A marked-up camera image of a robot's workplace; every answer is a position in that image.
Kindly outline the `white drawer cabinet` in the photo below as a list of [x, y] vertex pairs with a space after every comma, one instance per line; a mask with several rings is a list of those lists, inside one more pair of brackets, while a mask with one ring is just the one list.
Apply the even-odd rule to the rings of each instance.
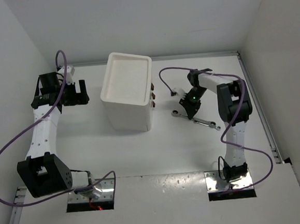
[[115, 130], [149, 131], [152, 127], [152, 59], [110, 53], [101, 101]]

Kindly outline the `silver ratchet wrench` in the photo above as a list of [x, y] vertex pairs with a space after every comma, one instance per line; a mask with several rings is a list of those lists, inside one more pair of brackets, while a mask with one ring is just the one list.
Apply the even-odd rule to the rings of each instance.
[[177, 110], [173, 110], [172, 111], [172, 116], [173, 117], [181, 117], [181, 118], [186, 118], [187, 120], [191, 120], [192, 119], [192, 117], [189, 117], [189, 116], [187, 116], [186, 114], [182, 114], [182, 113], [180, 113], [180, 112], [178, 112]]

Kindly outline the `small silver wrench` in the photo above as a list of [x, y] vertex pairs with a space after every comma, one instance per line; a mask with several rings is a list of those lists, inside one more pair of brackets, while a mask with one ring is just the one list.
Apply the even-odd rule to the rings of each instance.
[[200, 124], [200, 125], [203, 125], [203, 126], [207, 126], [209, 128], [213, 128], [213, 129], [218, 130], [218, 131], [221, 130], [221, 127], [218, 126], [217, 123], [215, 123], [213, 121], [200, 120], [198, 118], [197, 119], [193, 119], [192, 121], [195, 124]]

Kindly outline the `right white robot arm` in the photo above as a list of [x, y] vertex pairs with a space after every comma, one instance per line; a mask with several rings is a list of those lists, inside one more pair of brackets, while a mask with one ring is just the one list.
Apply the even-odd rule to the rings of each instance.
[[213, 75], [209, 69], [191, 70], [187, 78], [192, 88], [181, 96], [179, 104], [188, 119], [193, 119], [199, 111], [206, 91], [210, 90], [217, 96], [219, 116], [225, 123], [225, 131], [221, 135], [221, 139], [226, 137], [223, 180], [230, 182], [245, 177], [248, 168], [244, 155], [244, 132], [253, 109], [245, 81], [236, 75]]

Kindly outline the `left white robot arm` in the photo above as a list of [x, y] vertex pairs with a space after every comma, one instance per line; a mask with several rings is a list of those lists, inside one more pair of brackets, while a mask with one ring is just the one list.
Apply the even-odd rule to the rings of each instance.
[[84, 80], [79, 81], [80, 92], [76, 91], [73, 74], [60, 68], [56, 72], [39, 75], [32, 101], [34, 121], [32, 141], [24, 161], [17, 171], [34, 198], [53, 195], [70, 189], [87, 191], [94, 180], [89, 171], [71, 170], [56, 154], [56, 133], [64, 106], [89, 103]]

